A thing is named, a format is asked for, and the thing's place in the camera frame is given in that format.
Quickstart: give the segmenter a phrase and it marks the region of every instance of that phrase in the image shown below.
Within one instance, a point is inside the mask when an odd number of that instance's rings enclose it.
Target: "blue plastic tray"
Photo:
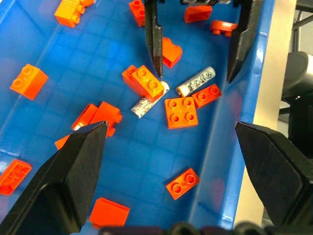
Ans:
[[[239,8],[216,5],[208,21],[185,24],[178,0],[159,4],[163,35],[181,46],[182,58],[164,80],[175,87],[207,66],[216,70],[223,96],[198,110],[199,125],[169,130],[164,99],[142,119],[130,109],[139,97],[124,84],[129,66],[153,65],[129,0],[98,0],[86,9],[75,28],[57,23],[59,0],[3,0],[0,4],[0,172],[18,158],[33,170],[12,196],[0,195],[1,221],[37,169],[56,151],[54,142],[72,132],[86,107],[106,101],[123,119],[108,138],[94,201],[105,197],[130,207],[126,225],[168,228],[176,221],[197,227],[231,228],[238,203],[244,162],[234,132],[239,119],[253,121],[274,0],[265,0],[256,42],[237,78],[226,83],[229,38],[213,36],[215,20],[237,22]],[[43,70],[49,80],[34,101],[9,89],[26,63]],[[187,168],[200,184],[178,200],[165,185]],[[89,222],[81,234],[96,234]]]

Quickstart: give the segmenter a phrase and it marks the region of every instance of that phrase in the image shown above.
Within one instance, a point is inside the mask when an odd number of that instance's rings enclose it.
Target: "orange toy block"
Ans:
[[[141,0],[134,0],[129,3],[129,8],[134,16],[134,19],[139,27],[145,25],[145,6]]]
[[[166,99],[165,112],[169,129],[198,124],[195,102],[192,97]]]
[[[83,6],[91,6],[93,4],[95,4],[95,0],[80,0],[80,3],[83,5]]]
[[[180,60],[182,49],[172,43],[171,39],[162,39],[163,63],[170,69]]]
[[[0,176],[0,194],[11,195],[30,170],[30,164],[14,159]]]
[[[174,200],[176,200],[179,197],[181,197],[183,194],[185,194],[188,190],[193,188],[193,186],[195,186],[199,182],[200,182],[200,179],[195,174],[193,169],[190,168],[184,173],[182,173],[175,180],[170,182],[166,186],[166,188],[170,192]]]
[[[47,80],[48,76],[39,68],[26,64],[18,77],[13,81],[10,89],[34,100]]]
[[[74,28],[84,12],[85,7],[80,0],[62,0],[54,16],[60,24]]]
[[[58,150],[63,147],[65,142],[68,140],[68,138],[69,138],[69,135],[63,137],[62,139],[59,139],[58,141],[55,141],[54,144],[55,144],[55,146],[57,147]]]
[[[228,23],[223,21],[213,21],[211,24],[211,30],[214,35],[220,35],[221,32],[224,33],[226,37],[230,37],[233,30],[237,28],[236,23]]]
[[[150,101],[156,101],[164,92],[164,86],[143,65],[132,73],[133,81],[141,94]]]
[[[76,131],[82,126],[87,126],[91,122],[97,110],[98,108],[93,104],[87,105],[87,107],[83,110],[83,112],[79,115],[77,120],[72,125],[72,129]]]
[[[219,87],[216,84],[204,88],[203,90],[194,93],[192,97],[195,100],[196,108],[201,108],[202,106],[211,103],[222,95]]]
[[[186,23],[205,21],[210,18],[211,6],[189,6],[185,10],[184,19]]]
[[[132,77],[132,73],[135,72],[137,70],[137,68],[134,65],[130,65],[128,67],[128,69],[126,69],[123,73],[122,73],[122,77],[123,77],[123,81],[127,84],[127,86],[129,86],[134,92],[136,92],[139,96],[144,96],[144,94],[142,94],[140,92],[140,90],[138,89],[138,87],[136,87],[136,85],[133,82],[133,77]]]
[[[100,121],[107,121],[108,122],[107,137],[111,137],[115,132],[114,125],[116,123],[120,123],[122,117],[123,116],[121,115],[121,112],[118,108],[115,108],[114,106],[106,102],[102,102],[96,114],[92,118],[90,124]]]
[[[96,200],[89,221],[93,227],[122,227],[125,225],[130,209],[105,198]]]

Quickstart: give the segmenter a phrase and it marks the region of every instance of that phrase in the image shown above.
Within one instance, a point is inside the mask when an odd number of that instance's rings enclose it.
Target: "white battery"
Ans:
[[[131,111],[134,112],[138,118],[142,118],[164,95],[170,90],[168,84],[164,81],[160,81],[164,86],[164,92],[155,102],[150,102],[147,98],[143,97],[138,103],[132,107]]]
[[[215,77],[215,70],[212,67],[207,67],[206,69],[199,72],[197,75],[185,81],[183,84],[176,88],[177,94],[181,97],[186,97],[204,83]]]

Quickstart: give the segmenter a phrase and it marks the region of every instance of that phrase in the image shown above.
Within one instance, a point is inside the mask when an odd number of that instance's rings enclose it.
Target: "lego stud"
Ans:
[[[219,89],[215,86],[210,87],[210,93],[211,94],[218,94],[219,93]]]
[[[112,137],[114,132],[115,132],[115,128],[114,127],[109,127],[108,131],[107,131],[107,136]]]
[[[140,7],[140,1],[135,0],[134,1],[134,8],[139,8]]]
[[[168,103],[168,106],[170,106],[170,108],[172,108],[172,110],[174,110],[177,106],[177,103],[174,100],[170,100],[170,102]]]
[[[79,14],[74,14],[72,16],[72,21],[75,23],[75,24],[78,24],[80,22],[80,17],[79,17]]]
[[[192,174],[186,174],[185,181],[186,181],[187,184],[191,185],[191,184],[193,184],[196,181],[196,178]]]
[[[171,121],[177,123],[179,121],[179,116],[177,114],[171,115]]]
[[[22,73],[24,75],[29,75],[31,73],[31,71],[32,71],[32,68],[28,65],[26,65],[26,66],[24,66],[24,68],[22,68]]]
[[[184,99],[182,101],[183,105],[186,107],[186,109],[188,109],[190,107],[190,105],[192,104],[190,99]]]
[[[127,70],[127,75],[128,75],[128,76],[131,76],[132,73],[135,72],[135,71],[136,71],[136,69],[130,68],[130,69]]]
[[[221,31],[220,31],[220,30],[217,30],[217,29],[213,29],[213,30],[212,30],[212,33],[213,33],[214,35],[220,35],[220,34],[221,34]]]
[[[122,115],[121,114],[117,114],[116,115],[116,117],[115,117],[115,119],[114,119],[114,122],[115,123],[120,123],[121,122],[121,120],[122,120]]]
[[[147,72],[143,69],[139,69],[137,72],[138,77],[144,79],[147,76]]]
[[[149,82],[148,87],[149,87],[151,90],[153,90],[153,92],[155,93],[156,90],[157,90],[158,84],[157,84],[156,81],[151,81],[151,82]]]
[[[181,186],[178,183],[172,185],[172,191],[174,193],[181,193]]]
[[[189,123],[195,119],[195,115],[193,115],[192,113],[186,113],[185,118],[187,119],[187,121]]]
[[[83,5],[78,5],[76,7],[77,12],[79,12],[80,14],[84,14],[85,12],[85,7]]]
[[[203,93],[203,92],[200,92],[200,93],[198,94],[198,99],[199,99],[200,102],[202,103],[203,101],[206,100],[206,94]]]
[[[12,83],[13,87],[19,88],[23,85],[23,81],[19,78],[15,79]]]

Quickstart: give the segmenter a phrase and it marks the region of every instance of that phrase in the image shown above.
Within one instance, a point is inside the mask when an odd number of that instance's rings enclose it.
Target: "lego brick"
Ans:
[[[169,38],[162,39],[163,63],[170,69],[180,60],[182,49],[172,43]]]
[[[216,100],[221,95],[222,93],[220,89],[218,88],[218,86],[216,84],[213,84],[212,86],[209,86],[197,93],[194,93],[192,97],[195,100],[195,105],[196,105],[196,108],[198,109]]]
[[[80,0],[62,0],[54,13],[59,24],[74,28],[80,22],[85,7]]]
[[[195,102],[192,97],[166,99],[165,111],[169,129],[198,124]]]
[[[205,21],[210,18],[211,6],[189,6],[185,10],[184,19],[186,23]]]
[[[146,97],[143,97],[132,107],[131,111],[136,114],[138,118],[142,118],[170,90],[166,82],[161,81],[161,84],[164,86],[164,92],[155,102],[150,102]]]
[[[98,198],[93,206],[89,221],[93,227],[122,227],[130,209],[105,198]]]
[[[190,168],[184,173],[182,173],[175,180],[170,182],[166,186],[166,188],[171,194],[171,196],[174,198],[174,200],[176,200],[179,197],[181,197],[183,194],[185,194],[188,190],[193,188],[199,182],[200,182],[200,179],[195,174],[193,169]]]
[[[129,8],[131,9],[132,15],[138,25],[138,27],[143,27],[145,25],[145,6],[141,0],[134,0],[129,3]]]
[[[236,23],[213,21],[211,24],[211,30],[214,35],[220,35],[222,32],[226,37],[231,37],[233,30],[237,28],[237,26]]]
[[[108,123],[107,137],[111,137],[115,132],[114,125],[116,123],[120,123],[122,117],[123,116],[121,115],[121,112],[118,108],[115,108],[114,106],[106,102],[102,102],[96,114],[93,116],[90,124],[100,121],[107,121]]]
[[[57,147],[58,150],[63,147],[65,142],[68,140],[68,138],[69,138],[69,135],[63,137],[62,139],[59,139],[58,141],[55,141],[54,144],[55,144],[55,146]]]
[[[30,170],[30,164],[14,159],[0,176],[0,194],[11,195]]]
[[[87,126],[91,122],[97,110],[98,108],[95,105],[87,105],[87,107],[83,110],[83,112],[79,115],[77,120],[72,125],[72,129],[76,131],[82,126]]]
[[[163,94],[163,85],[144,65],[133,72],[132,77],[140,93],[150,102],[156,101]]]
[[[91,6],[93,4],[95,4],[95,0],[80,0],[80,3],[83,5],[83,6]]]
[[[144,96],[145,94],[141,93],[140,89],[134,84],[132,73],[135,72],[137,68],[134,65],[130,65],[123,73],[123,81],[129,86],[134,92],[139,96]]]
[[[39,68],[26,64],[18,77],[13,81],[10,89],[34,100],[47,80],[48,76]]]

